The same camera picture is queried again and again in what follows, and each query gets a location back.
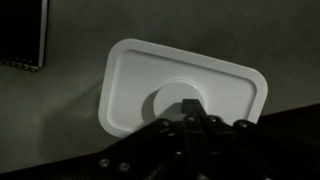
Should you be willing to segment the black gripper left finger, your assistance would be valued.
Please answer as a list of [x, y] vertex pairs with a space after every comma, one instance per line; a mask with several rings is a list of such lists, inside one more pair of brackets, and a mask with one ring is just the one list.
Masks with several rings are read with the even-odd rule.
[[182, 122], [158, 119], [97, 154], [106, 180], [186, 180]]

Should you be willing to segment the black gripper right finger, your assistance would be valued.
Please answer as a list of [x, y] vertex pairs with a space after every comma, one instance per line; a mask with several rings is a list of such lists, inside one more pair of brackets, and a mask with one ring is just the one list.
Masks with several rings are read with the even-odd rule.
[[209, 180], [297, 180], [294, 153], [244, 119], [229, 125], [208, 114], [197, 99], [184, 99], [183, 131], [188, 159]]

